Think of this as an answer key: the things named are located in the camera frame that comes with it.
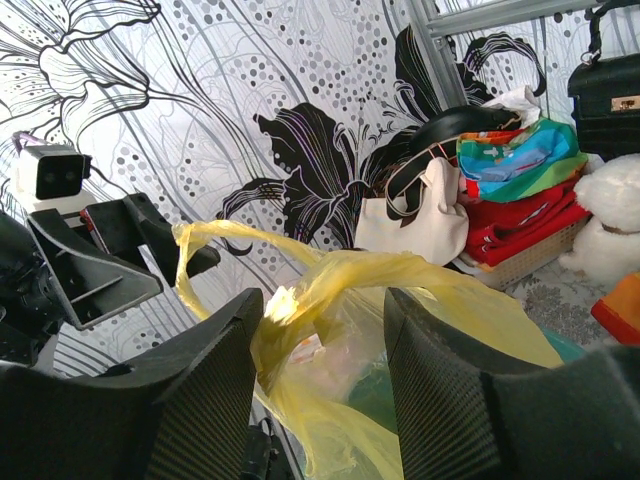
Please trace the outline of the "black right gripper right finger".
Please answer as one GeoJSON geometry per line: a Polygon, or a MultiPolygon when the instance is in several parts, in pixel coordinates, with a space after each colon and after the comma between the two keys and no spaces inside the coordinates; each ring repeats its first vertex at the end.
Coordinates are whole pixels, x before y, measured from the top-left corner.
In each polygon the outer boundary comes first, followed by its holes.
{"type": "Polygon", "coordinates": [[[504,354],[386,291],[384,337],[408,479],[635,479],[639,351],[557,368],[504,354]]]}

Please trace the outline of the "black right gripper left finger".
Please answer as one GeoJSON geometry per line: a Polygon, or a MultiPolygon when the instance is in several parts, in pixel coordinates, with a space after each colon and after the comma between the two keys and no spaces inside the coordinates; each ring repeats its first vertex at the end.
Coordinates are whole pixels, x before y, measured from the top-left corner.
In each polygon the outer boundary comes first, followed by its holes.
{"type": "Polygon", "coordinates": [[[103,374],[1,366],[5,479],[236,479],[255,383],[250,288],[208,319],[103,374]]]}

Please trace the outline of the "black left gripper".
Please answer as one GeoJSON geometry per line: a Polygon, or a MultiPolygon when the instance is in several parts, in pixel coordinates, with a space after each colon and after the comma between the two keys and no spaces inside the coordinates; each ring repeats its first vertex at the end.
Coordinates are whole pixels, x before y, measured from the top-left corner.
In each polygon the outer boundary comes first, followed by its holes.
{"type": "Polygon", "coordinates": [[[40,210],[28,215],[27,229],[1,214],[3,361],[36,364],[59,333],[62,308],[70,325],[87,330],[162,293],[142,246],[167,284],[176,284],[179,247],[147,195],[91,204],[82,218],[85,224],[77,214],[40,210]]]}

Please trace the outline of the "teal plastic trash bin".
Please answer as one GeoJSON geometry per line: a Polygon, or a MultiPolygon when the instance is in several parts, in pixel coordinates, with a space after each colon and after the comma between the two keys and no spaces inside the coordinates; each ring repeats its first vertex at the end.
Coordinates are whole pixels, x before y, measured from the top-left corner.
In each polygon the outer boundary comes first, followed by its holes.
{"type": "MultiPolygon", "coordinates": [[[[564,363],[577,360],[585,354],[582,347],[567,337],[546,328],[542,331],[564,363]]],[[[398,432],[386,352],[368,365],[364,376],[351,390],[347,405],[390,432],[398,432]]]]}

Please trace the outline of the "yellow plastic trash bag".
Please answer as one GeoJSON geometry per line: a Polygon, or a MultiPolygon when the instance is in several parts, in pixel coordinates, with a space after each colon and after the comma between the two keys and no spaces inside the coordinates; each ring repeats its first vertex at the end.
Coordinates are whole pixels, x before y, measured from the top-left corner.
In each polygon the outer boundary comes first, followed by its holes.
{"type": "Polygon", "coordinates": [[[515,358],[556,367],[561,357],[512,297],[411,253],[325,252],[228,220],[176,225],[176,288],[197,316],[207,309],[186,266],[216,237],[265,242],[301,262],[296,284],[266,303],[252,339],[258,399],[300,442],[314,479],[398,479],[397,435],[347,403],[385,349],[385,291],[404,288],[447,324],[515,358]]]}

